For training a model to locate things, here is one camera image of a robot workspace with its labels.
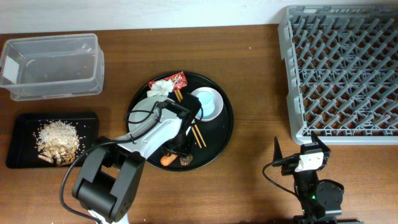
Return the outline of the rice and food scraps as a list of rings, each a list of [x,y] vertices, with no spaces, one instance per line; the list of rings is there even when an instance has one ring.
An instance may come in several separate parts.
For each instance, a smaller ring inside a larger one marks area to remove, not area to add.
[[[33,133],[38,158],[57,167],[72,164],[85,150],[85,135],[78,134],[78,123],[49,121]]]

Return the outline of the red snack wrapper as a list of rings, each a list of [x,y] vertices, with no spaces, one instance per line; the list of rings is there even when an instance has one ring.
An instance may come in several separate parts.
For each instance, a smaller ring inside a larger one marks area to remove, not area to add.
[[[174,84],[173,91],[180,90],[180,89],[184,88],[185,86],[187,86],[187,83],[188,83],[187,78],[183,72],[175,73],[171,76],[162,78],[160,80],[171,80]]]

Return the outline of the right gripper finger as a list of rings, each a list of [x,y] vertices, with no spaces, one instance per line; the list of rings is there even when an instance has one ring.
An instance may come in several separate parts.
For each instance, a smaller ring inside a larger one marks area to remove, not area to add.
[[[318,145],[322,145],[323,142],[320,140],[320,138],[316,135],[314,131],[311,132],[311,140],[312,142],[316,142]]]
[[[283,159],[282,151],[280,149],[278,138],[274,138],[274,155],[272,160],[272,166],[277,167],[280,166],[280,161]]]

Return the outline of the white tissue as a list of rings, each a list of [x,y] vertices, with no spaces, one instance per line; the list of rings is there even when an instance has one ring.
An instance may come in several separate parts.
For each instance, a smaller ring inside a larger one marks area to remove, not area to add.
[[[174,89],[174,84],[171,80],[158,80],[149,82],[148,86],[150,90],[147,91],[147,97],[168,96],[169,92],[173,91]]]

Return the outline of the pale grey plate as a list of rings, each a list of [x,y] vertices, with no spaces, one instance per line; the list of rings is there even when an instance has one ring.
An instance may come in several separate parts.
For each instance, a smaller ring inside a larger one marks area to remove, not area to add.
[[[153,105],[156,101],[164,101],[168,100],[166,96],[152,96],[148,98],[144,98],[140,102],[138,102],[132,109],[133,113],[129,113],[127,115],[127,131],[130,132],[139,124],[131,124],[130,122],[138,122],[143,120],[148,114],[149,111],[152,109]]]

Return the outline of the orange carrot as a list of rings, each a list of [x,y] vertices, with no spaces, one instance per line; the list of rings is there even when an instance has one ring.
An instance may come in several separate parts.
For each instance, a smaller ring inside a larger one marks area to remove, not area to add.
[[[176,160],[176,158],[178,157],[178,155],[176,154],[169,154],[169,155],[164,155],[162,156],[162,158],[160,159],[160,163],[167,167],[169,166],[174,160]]]

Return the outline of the brown mushroom piece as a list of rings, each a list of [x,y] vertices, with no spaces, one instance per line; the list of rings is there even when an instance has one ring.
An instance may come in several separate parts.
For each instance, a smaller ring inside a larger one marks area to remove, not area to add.
[[[180,159],[180,165],[181,166],[187,166],[193,160],[193,156],[192,155],[180,156],[179,159]]]

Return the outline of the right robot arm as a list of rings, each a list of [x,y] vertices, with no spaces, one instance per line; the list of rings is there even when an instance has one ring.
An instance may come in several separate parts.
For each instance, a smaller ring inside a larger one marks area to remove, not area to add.
[[[274,155],[271,163],[262,169],[263,176],[276,187],[292,194],[302,208],[302,215],[296,215],[292,223],[359,223],[358,220],[339,220],[342,214],[344,186],[330,179],[318,178],[317,172],[322,170],[330,157],[330,148],[311,132],[311,142],[302,144],[300,152],[283,157],[279,141],[274,138]],[[280,167],[283,176],[294,178],[294,189],[289,190],[274,182],[266,174],[268,167]]]

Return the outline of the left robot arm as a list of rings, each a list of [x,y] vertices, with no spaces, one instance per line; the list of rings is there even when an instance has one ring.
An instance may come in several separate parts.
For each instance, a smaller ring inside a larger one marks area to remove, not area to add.
[[[163,148],[188,157],[193,138],[188,136],[201,109],[200,100],[187,93],[181,102],[168,98],[155,101],[147,116],[135,122],[127,134],[105,137],[80,157],[84,162],[72,195],[96,223],[126,221],[146,160]]]

